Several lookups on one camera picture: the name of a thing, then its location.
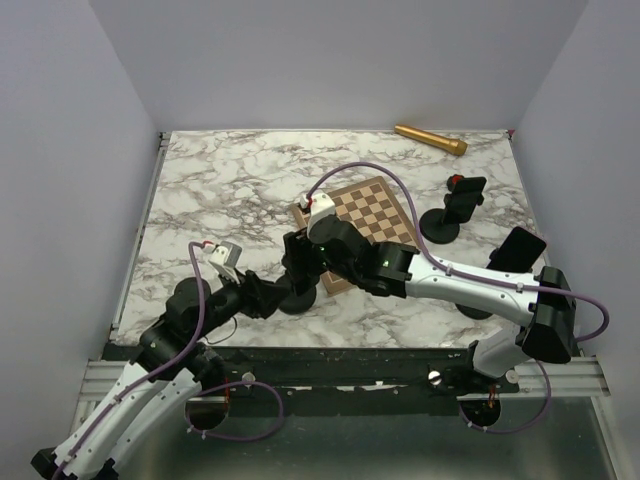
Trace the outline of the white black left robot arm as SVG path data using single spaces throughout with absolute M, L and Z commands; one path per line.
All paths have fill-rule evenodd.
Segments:
M 271 316 L 290 292 L 286 278 L 262 280 L 252 271 L 218 290 L 196 277 L 179 282 L 102 401 L 64 442 L 38 451 L 33 468 L 45 479 L 113 478 L 157 421 L 226 381 L 221 358 L 201 338 L 238 313 Z

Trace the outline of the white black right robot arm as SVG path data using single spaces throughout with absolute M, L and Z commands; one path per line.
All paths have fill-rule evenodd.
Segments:
M 447 263 L 412 246 L 371 243 L 334 215 L 286 234 L 283 242 L 282 264 L 299 295 L 331 272 L 373 296 L 442 300 L 509 321 L 470 345 L 470 361 L 459 371 L 471 391 L 485 390 L 529 359 L 566 364 L 573 356 L 576 305 L 558 269 L 545 267 L 534 276 Z

